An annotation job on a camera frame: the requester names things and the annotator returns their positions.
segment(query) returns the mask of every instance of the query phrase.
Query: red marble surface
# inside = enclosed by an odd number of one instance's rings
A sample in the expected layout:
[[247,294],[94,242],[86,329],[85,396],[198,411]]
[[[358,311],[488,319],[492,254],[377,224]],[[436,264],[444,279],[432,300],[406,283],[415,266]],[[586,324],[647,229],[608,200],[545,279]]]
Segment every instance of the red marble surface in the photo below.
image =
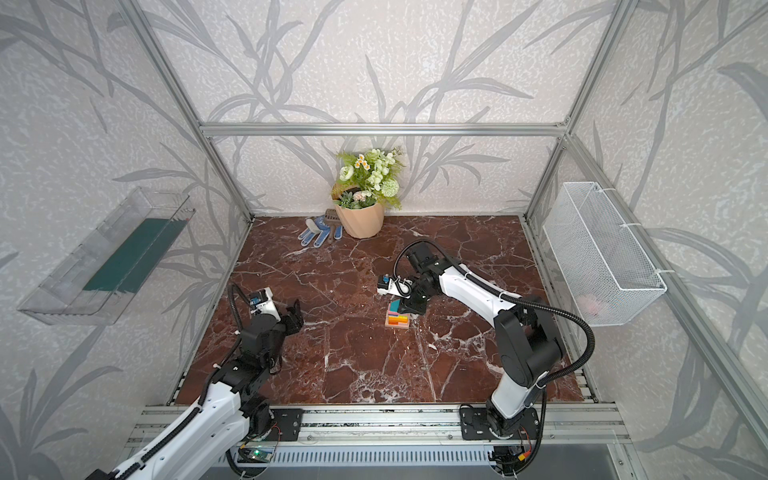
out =
[[[320,248],[300,246],[304,228],[303,218],[257,219],[231,277],[247,293],[270,287],[281,310],[301,299],[304,328],[286,338],[283,369],[261,390],[273,404],[484,402],[491,395],[503,372],[493,329],[458,300],[431,299],[409,329],[384,325],[391,297],[376,292],[376,279],[417,237],[435,239],[506,290],[545,298],[517,217],[387,217],[376,237],[329,238]],[[407,259],[399,269],[412,272]],[[197,398],[234,330],[221,299],[178,404]],[[548,394],[552,402],[582,400],[573,375],[551,383]]]

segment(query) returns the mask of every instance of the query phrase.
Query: vent grille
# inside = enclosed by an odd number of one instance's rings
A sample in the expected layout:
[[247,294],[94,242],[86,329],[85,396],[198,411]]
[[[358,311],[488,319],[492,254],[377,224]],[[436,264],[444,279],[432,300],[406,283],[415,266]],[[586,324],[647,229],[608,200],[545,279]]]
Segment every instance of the vent grille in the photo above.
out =
[[[485,445],[326,446],[278,445],[270,467],[489,465]],[[252,467],[253,464],[239,464]],[[222,455],[215,466],[227,466]]]

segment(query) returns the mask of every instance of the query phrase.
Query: white wire basket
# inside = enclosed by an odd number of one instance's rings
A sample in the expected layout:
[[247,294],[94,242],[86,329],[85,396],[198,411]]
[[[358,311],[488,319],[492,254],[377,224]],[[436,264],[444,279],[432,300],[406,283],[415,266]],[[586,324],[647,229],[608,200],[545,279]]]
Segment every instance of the white wire basket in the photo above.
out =
[[544,232],[592,326],[624,325],[667,291],[632,226],[595,182],[564,183]]

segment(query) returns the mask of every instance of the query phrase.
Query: white wall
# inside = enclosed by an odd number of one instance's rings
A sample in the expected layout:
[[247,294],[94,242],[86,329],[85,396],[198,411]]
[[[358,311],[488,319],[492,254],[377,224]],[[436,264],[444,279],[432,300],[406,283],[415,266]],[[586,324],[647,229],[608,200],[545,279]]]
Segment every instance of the white wall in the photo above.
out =
[[[647,5],[576,133],[768,392],[768,3]],[[558,186],[583,179],[566,155],[532,219],[537,230]],[[540,230],[538,239],[572,305]],[[601,400],[620,406],[651,478],[768,478],[768,459],[665,300],[595,336],[589,366]]]
[[[0,477],[110,470],[165,403],[244,232],[111,2],[0,2]],[[18,304],[136,186],[197,213],[113,326],[48,326]]]
[[[595,0],[141,4],[200,117],[224,122],[563,121],[614,7]],[[217,140],[254,211],[267,214],[331,207],[334,155],[354,150],[340,138]],[[519,137],[373,142],[405,150],[402,212],[414,214],[525,211],[554,145]],[[440,161],[429,160],[449,145]],[[368,138],[356,143],[370,146]],[[295,190],[303,194],[289,194]]]

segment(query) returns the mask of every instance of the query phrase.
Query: white robotic arm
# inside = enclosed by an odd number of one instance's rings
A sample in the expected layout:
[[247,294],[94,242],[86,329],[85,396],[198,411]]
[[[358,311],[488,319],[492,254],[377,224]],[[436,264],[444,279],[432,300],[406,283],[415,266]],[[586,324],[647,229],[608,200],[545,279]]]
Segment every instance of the white robotic arm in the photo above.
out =
[[[436,248],[442,258],[437,257],[428,245]],[[397,266],[404,255],[416,275],[402,280]],[[450,296],[494,327],[504,374],[484,409],[467,408],[472,410],[471,420],[475,422],[472,425],[479,429],[462,428],[462,435],[465,439],[510,439],[521,438],[523,432],[526,435],[535,433],[537,443],[529,458],[513,457],[498,461],[504,473],[515,474],[527,467],[541,441],[541,424],[546,408],[544,387],[548,382],[581,368],[594,350],[594,335],[587,323],[573,313],[538,303],[538,298],[523,298],[498,288],[427,239],[419,239],[403,249],[395,260],[392,275],[379,278],[378,291],[402,297],[399,312],[416,315],[426,313],[432,296]],[[577,323],[587,334],[588,342],[579,359],[554,373],[550,370],[565,355],[565,349],[552,314]],[[540,393],[541,422],[533,408]],[[462,425],[468,425],[465,412],[462,412],[464,409],[459,410],[459,415]],[[483,423],[489,427],[490,433],[482,431],[479,424]]]
[[[426,244],[436,247],[443,258],[432,254]],[[406,254],[417,275],[401,280],[397,263]],[[285,336],[298,332],[303,325],[300,305],[297,300],[289,307],[288,315],[280,316],[270,289],[248,298],[237,288],[250,305],[251,322],[243,327],[234,307],[234,287],[230,287],[230,307],[239,335],[222,366],[216,366],[209,377],[196,404],[134,457],[112,472],[97,470],[86,480],[198,480],[222,452],[229,455],[232,445],[244,439],[263,439],[270,433],[272,412],[258,390],[275,367]],[[494,327],[505,372],[486,407],[459,409],[462,425],[472,427],[462,428],[462,436],[468,440],[522,439],[522,432],[535,436],[536,446],[524,455],[512,455],[507,449],[492,457],[503,475],[514,475],[526,468],[541,444],[546,408],[543,387],[580,368],[594,349],[594,335],[587,324],[572,313],[536,303],[537,299],[499,289],[431,240],[408,245],[398,255],[393,275],[379,278],[378,291],[401,296],[399,311],[414,314],[424,314],[429,298],[444,294],[461,301]],[[579,324],[587,333],[588,346],[576,362],[550,374],[551,367],[564,355],[552,313]],[[231,359],[236,350],[240,355]],[[533,408],[539,393],[541,418]],[[299,423],[300,417],[293,424]],[[231,456],[228,459],[233,465]]]
[[[234,288],[249,303],[251,321],[243,327],[234,308]],[[211,373],[200,398],[155,440],[112,472],[96,470],[86,480],[198,480],[222,453],[243,439],[265,437],[273,427],[268,401],[258,395],[279,361],[286,335],[303,319],[298,300],[280,316],[266,288],[246,298],[230,287],[237,341]],[[231,358],[239,350],[237,358]]]

